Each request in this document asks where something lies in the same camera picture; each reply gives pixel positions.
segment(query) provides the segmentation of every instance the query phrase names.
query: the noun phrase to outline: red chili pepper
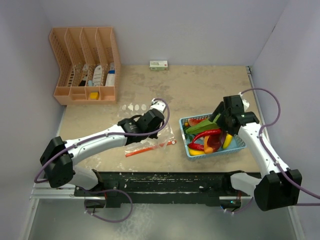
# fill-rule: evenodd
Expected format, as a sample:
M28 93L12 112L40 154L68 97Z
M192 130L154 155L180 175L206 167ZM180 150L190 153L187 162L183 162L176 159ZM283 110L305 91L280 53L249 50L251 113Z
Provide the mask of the red chili pepper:
M198 143L189 143L188 147L194 150L199 150L199 151L203 151L204 150L204 146Z
M192 139L192 144L199 138L205 137L205 136L210 136L210 135L218 135L221 134L221 129L211 129L211 130L207 130L207 131L203 131L201 133L199 133L198 135L196 135L194 137L194 139Z

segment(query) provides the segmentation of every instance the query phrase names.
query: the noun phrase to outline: plastic basket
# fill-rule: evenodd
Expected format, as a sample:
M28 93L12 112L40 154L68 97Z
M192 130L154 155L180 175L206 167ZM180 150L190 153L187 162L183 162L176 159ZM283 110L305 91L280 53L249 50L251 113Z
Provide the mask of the plastic basket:
M222 147L220 147L218 151L211 153L211 154L191 156L189 154L189 150L188 150L188 144L190 143L190 141L189 141L189 139L186 139L186 135L185 135L183 126L184 126L185 122L188 121L188 119L206 119L206 118L210 117L210 115L211 115L211 113L197 115L197 116L189 116L189 117L180 118L180 120L179 120L180 130L181 130L181 134L182 134L185 152L186 152L186 155L188 156L189 160L191 160L191 161L194 161L196 159L203 159L203 158L208 158L208 157L219 156L219 155L233 154L233 153L239 152L241 149L246 148L245 142L240 137L238 137L236 135L232 138L232 142L230 143L230 145L227 149L222 149Z

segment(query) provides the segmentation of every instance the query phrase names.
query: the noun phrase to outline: beige table surface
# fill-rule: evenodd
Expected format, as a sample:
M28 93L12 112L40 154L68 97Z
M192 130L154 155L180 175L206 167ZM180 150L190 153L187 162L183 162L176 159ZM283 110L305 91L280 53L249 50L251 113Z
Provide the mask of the beige table surface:
M216 157L189 161L182 140L179 119L212 113L224 96L236 95L251 87L244 66L178 66L168 71L150 71L147 65L122 66L117 105L69 105L62 119L60 136L76 139L100 132L116 124L119 106L146 103L164 98L170 107L169 123L177 143L125 157L125 147L101 152L80 166L117 172L258 172L249 149ZM248 111L259 117L252 92L245 94Z

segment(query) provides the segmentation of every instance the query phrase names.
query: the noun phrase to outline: transparent plastic bag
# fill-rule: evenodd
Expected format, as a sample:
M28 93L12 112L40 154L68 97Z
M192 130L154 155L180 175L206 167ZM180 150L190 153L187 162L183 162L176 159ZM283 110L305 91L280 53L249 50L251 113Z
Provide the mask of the transparent plastic bag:
M135 115L143 115L150 109L150 104L130 103L123 104L119 107L118 117L121 119L131 118ZM157 139L147 138L141 142L132 143L125 148L125 156L130 157L136 154L144 153L153 149L163 149L168 145L174 145L177 141L174 132L168 123L164 129L158 133Z

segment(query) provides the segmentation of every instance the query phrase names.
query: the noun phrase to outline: gray wall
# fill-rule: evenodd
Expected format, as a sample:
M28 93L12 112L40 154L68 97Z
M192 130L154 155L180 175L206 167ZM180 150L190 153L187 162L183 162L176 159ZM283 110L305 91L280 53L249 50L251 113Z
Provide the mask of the gray wall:
M0 239L15 240L62 107L53 98L59 69L39 1L0 3Z
M54 27L113 26L123 64L252 65L288 0L41 0Z
M320 1L291 0L253 66L256 87L270 89L281 104L279 122L268 129L271 142L302 185L320 194ZM258 94L266 122L275 119L271 97ZM304 193L299 202L319 202ZM299 207L307 239L319 239L320 208Z

